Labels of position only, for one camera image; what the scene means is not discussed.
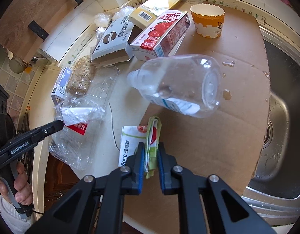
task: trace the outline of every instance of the hand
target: hand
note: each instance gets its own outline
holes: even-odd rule
[[[24,171],[24,166],[20,161],[17,164],[17,171],[19,175],[15,179],[14,187],[18,192],[15,194],[15,200],[21,203],[22,205],[30,205],[33,201],[32,187],[27,182],[28,175],[26,175]],[[3,198],[9,203],[11,203],[7,194],[8,188],[1,179],[0,179],[0,192]]]

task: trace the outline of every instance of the cabinet door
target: cabinet door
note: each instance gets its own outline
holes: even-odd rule
[[[50,33],[76,5],[74,0],[13,0],[0,19],[0,44],[29,62],[43,42],[28,28],[31,21]]]
[[[71,167],[49,154],[45,175],[44,210],[51,208],[77,182],[79,178]]]

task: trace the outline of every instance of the black handle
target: black handle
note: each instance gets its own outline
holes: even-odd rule
[[[20,216],[25,219],[32,215],[32,205],[22,205],[15,200],[15,194],[17,190],[14,187],[15,179],[18,176],[17,171],[17,163],[18,160],[13,161],[12,163],[4,166],[0,169],[0,179],[5,183],[8,188],[8,196],[11,203],[14,205],[16,211],[20,214]]]

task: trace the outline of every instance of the stainless steel sink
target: stainless steel sink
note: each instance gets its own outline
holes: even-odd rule
[[[271,80],[265,142],[243,199],[270,225],[300,215],[300,52],[261,27]]]

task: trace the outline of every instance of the orange paper cup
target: orange paper cup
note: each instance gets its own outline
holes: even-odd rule
[[[196,31],[206,38],[220,37],[225,11],[214,4],[195,4],[190,8]]]

